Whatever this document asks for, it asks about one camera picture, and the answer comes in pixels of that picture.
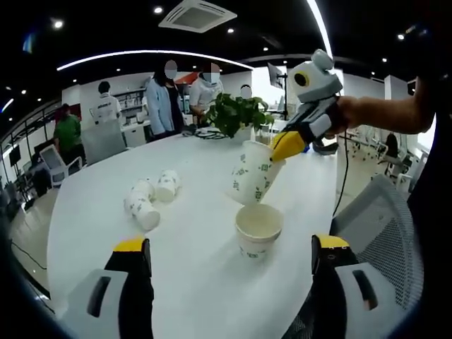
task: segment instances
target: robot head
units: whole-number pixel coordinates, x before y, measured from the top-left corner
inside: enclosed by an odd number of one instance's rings
[[[317,49],[311,61],[305,61],[289,73],[289,84],[301,102],[311,102],[331,97],[342,90],[342,84],[333,69],[333,60]]]

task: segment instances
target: cup rim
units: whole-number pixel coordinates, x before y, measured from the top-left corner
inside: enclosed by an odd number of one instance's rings
[[[269,150],[269,151],[273,152],[273,149],[269,145],[266,145],[265,143],[259,143],[258,141],[255,141],[255,140],[246,140],[246,141],[243,142],[243,146],[245,146],[246,143],[253,143],[255,145],[259,145],[260,147],[263,146],[266,150]],[[277,162],[272,161],[272,163],[273,164],[285,165],[286,161],[285,161],[285,159],[283,159],[283,160],[280,160],[280,161],[277,161]]]
[[[280,215],[280,217],[283,219],[283,214],[282,214],[278,209],[274,208],[273,206],[267,205],[267,204],[265,204],[265,203],[257,203],[257,204],[251,204],[251,205],[244,205],[242,208],[240,208],[239,212],[237,212],[237,214],[235,215],[235,228],[236,228],[236,230],[240,233],[240,235],[245,236],[246,240],[248,240],[248,241],[250,241],[250,242],[269,242],[269,241],[272,241],[273,238],[275,238],[276,236],[278,236],[278,235],[282,232],[282,230],[283,230],[283,225],[280,225],[280,227],[279,227],[278,230],[276,230],[274,233],[272,233],[271,235],[268,235],[268,236],[266,236],[266,237],[256,237],[256,236],[254,236],[254,235],[252,235],[252,234],[248,234],[248,233],[246,233],[244,230],[242,230],[242,229],[240,228],[240,226],[238,225],[238,222],[237,222],[237,216],[239,215],[240,211],[241,211],[243,208],[250,207],[250,206],[255,206],[255,205],[267,206],[267,207],[269,207],[269,208],[275,210],[276,212],[278,212],[278,214]]]

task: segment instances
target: desk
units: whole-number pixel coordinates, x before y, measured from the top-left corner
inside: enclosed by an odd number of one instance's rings
[[[263,203],[284,214],[272,253],[262,263],[240,254],[226,197],[241,146],[229,139],[173,136],[87,167],[66,180],[52,214],[47,247],[49,291],[57,316],[70,291],[112,249],[141,231],[123,199],[140,178],[178,171],[182,188],[158,206],[150,239],[154,338],[281,338],[309,292],[311,236],[328,233],[335,205],[336,155],[287,160]]]

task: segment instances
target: chair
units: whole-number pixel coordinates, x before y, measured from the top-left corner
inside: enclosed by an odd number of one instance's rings
[[[401,322],[420,300],[424,268],[411,212],[382,174],[337,215],[331,235],[345,239],[360,263],[370,263],[394,287]]]
[[[420,161],[414,162],[408,172],[406,172],[405,174],[399,174],[397,176],[395,187],[398,191],[410,193],[414,189],[417,180],[419,180],[422,171],[424,170],[428,157],[428,154],[423,153]]]
[[[106,121],[82,131],[81,137],[88,166],[127,149],[117,120]]]
[[[78,172],[83,166],[81,157],[77,157],[73,162],[66,165],[54,145],[41,150],[40,156],[49,172],[52,187],[61,186],[65,178]]]

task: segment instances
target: yellow handle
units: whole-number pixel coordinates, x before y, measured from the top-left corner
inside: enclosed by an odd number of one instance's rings
[[[284,160],[287,157],[300,154],[305,147],[306,144],[297,131],[279,133],[273,140],[271,146],[273,149],[271,160],[277,162]]]

